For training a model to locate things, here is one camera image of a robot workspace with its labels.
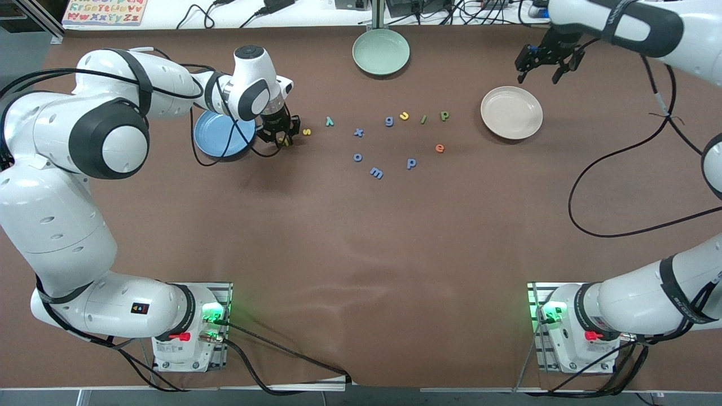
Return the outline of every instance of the plate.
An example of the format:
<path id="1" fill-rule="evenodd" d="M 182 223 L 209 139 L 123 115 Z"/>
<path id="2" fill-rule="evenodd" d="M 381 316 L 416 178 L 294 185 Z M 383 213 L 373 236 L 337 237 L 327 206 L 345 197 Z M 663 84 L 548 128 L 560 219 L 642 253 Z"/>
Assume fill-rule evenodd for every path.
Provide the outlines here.
<path id="1" fill-rule="evenodd" d="M 356 38 L 353 56 L 361 70 L 378 76 L 392 74 L 409 61 L 409 43 L 401 34 L 385 28 L 366 31 Z"/>
<path id="2" fill-rule="evenodd" d="M 196 121 L 193 137 L 196 145 L 204 154 L 210 157 L 221 157 L 223 150 L 228 145 L 228 151 L 223 154 L 223 157 L 232 157 L 248 148 L 246 140 L 253 142 L 253 138 L 256 136 L 256 123 L 238 120 L 238 127 L 243 131 L 245 139 L 237 129 L 233 129 L 229 145 L 228 135 L 231 134 L 232 127 L 233 120 L 229 116 L 205 111 Z"/>
<path id="3" fill-rule="evenodd" d="M 482 100 L 482 120 L 496 135 L 506 139 L 531 137 L 542 126 L 542 105 L 530 92 L 502 86 Z"/>

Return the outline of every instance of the blue plate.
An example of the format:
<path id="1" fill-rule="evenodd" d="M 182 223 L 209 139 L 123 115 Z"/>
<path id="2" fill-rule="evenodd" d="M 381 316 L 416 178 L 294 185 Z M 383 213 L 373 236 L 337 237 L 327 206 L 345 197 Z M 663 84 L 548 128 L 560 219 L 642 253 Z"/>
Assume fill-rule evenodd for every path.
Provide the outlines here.
<path id="1" fill-rule="evenodd" d="M 198 148 L 210 157 L 221 157 L 223 150 L 228 145 L 228 135 L 233 127 L 233 120 L 228 116 L 205 111 L 196 121 L 196 129 L 193 133 Z M 245 139 L 233 129 L 230 145 L 223 157 L 230 157 L 248 148 L 248 143 L 253 142 L 256 136 L 256 123 L 253 121 L 238 120 L 238 127 L 243 132 Z"/>

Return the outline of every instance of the alphabet chart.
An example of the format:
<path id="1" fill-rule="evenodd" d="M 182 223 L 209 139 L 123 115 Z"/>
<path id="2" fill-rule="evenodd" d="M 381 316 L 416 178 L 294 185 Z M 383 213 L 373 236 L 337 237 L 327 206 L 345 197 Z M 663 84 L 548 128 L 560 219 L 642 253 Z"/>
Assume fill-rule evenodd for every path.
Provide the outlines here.
<path id="1" fill-rule="evenodd" d="M 149 0 L 70 0 L 63 25 L 125 25 L 143 20 Z"/>

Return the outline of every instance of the green plate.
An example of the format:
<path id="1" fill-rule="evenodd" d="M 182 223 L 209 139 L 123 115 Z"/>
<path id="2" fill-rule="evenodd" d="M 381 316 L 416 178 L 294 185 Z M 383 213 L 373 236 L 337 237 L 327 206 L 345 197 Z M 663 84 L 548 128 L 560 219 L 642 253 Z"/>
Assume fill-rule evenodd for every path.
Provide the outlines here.
<path id="1" fill-rule="evenodd" d="M 409 43 L 396 31 L 379 28 L 356 39 L 354 61 L 370 74 L 392 74 L 409 61 Z"/>

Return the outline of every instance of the brown tabletop surface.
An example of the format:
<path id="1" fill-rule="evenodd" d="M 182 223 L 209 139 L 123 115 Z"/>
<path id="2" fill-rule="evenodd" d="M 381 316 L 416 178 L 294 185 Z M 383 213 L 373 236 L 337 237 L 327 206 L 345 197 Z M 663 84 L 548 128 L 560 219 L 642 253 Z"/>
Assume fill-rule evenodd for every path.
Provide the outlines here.
<path id="1" fill-rule="evenodd" d="M 567 196 L 582 169 L 660 123 L 648 115 L 659 108 L 635 54 L 597 43 L 558 85 L 553 67 L 530 73 L 521 86 L 541 102 L 544 123 L 535 136 L 509 144 L 484 127 L 480 103 L 491 89 L 516 85 L 513 62 L 543 30 L 400 27 L 412 56 L 387 79 L 354 64 L 352 45 L 363 30 L 93 33 L 52 46 L 47 67 L 75 66 L 99 48 L 155 46 L 178 62 L 232 72 L 238 46 L 260 45 L 278 74 L 295 81 L 288 106 L 313 131 L 271 159 L 202 168 L 191 154 L 188 117 L 151 120 L 144 168 L 124 181 L 92 181 L 118 242 L 113 269 L 164 281 L 233 281 L 233 321 L 345 368 L 358 384 L 508 388 L 531 342 L 527 282 L 604 280 L 720 230 L 711 215 L 601 239 L 567 218 Z M 666 72 L 656 62 L 653 68 L 669 97 Z M 722 128 L 714 103 L 720 93 L 690 75 L 678 79 L 674 113 L 703 147 Z M 65 77 L 42 88 L 69 92 L 72 84 Z M 404 111 L 411 116 L 405 122 Z M 441 111 L 451 115 L 445 123 Z M 327 116 L 334 127 L 324 126 Z M 386 116 L 395 118 L 392 128 Z M 356 128 L 364 129 L 362 139 L 353 136 Z M 443 154 L 435 151 L 439 143 Z M 413 170 L 408 158 L 418 162 Z M 370 176 L 372 167 L 383 170 L 381 180 Z M 616 233 L 718 204 L 699 157 L 665 131 L 593 169 L 579 186 L 575 213 L 587 228 Z M 142 384 L 119 355 L 32 317 L 32 270 L 4 233 L 0 258 L 0 386 Z M 333 376 L 232 338 L 268 382 Z M 692 332 L 655 346 L 630 389 L 720 390 L 721 338 Z M 223 371 L 171 378 L 186 387 L 252 383 L 235 354 Z M 548 388 L 562 378 L 532 365 L 522 386 Z M 584 378 L 575 387 L 601 382 Z"/>

